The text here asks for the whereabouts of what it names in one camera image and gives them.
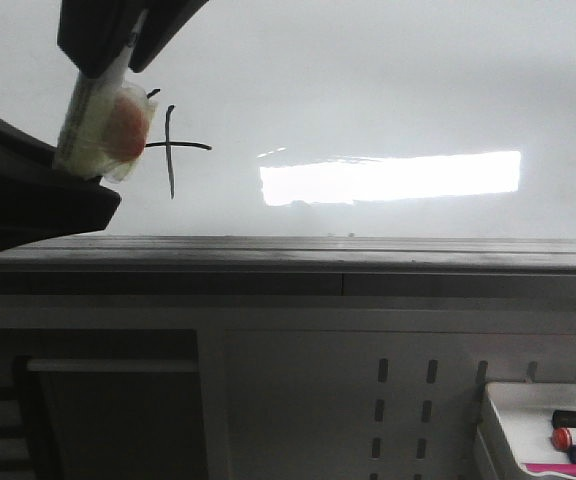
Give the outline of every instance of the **pink strip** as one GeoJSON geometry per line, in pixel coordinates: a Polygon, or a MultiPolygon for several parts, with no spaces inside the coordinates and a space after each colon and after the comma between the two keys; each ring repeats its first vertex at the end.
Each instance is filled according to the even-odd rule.
{"type": "Polygon", "coordinates": [[[555,472],[576,476],[576,465],[571,463],[524,463],[529,472],[555,472]]]}

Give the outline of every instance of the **black marker cap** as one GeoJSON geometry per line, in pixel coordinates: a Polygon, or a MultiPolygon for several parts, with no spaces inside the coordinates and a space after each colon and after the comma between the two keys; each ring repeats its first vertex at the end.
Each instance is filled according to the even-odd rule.
{"type": "Polygon", "coordinates": [[[552,414],[552,428],[576,428],[576,412],[574,410],[555,410],[552,414]]]}

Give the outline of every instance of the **red marker cap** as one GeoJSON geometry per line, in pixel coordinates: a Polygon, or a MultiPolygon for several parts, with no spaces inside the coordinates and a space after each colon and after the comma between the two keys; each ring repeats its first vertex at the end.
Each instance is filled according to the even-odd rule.
{"type": "Polygon", "coordinates": [[[557,428],[552,432],[552,444],[557,450],[568,451],[572,447],[572,435],[565,427],[557,428]]]}

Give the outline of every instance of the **pegboard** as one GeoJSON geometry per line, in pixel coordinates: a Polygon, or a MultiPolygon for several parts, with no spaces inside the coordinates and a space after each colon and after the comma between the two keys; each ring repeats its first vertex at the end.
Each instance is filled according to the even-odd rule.
{"type": "Polygon", "coordinates": [[[488,381],[576,382],[576,335],[232,331],[232,478],[477,480],[488,381]]]}

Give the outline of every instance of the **white tray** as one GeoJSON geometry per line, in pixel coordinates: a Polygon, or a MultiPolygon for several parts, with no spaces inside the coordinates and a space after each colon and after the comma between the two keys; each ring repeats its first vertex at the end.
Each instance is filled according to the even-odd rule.
{"type": "Polygon", "coordinates": [[[475,442],[475,458],[484,480],[576,479],[557,472],[534,473],[524,467],[526,463],[570,463],[550,441],[552,413],[557,409],[576,410],[576,384],[486,385],[475,442]]]}

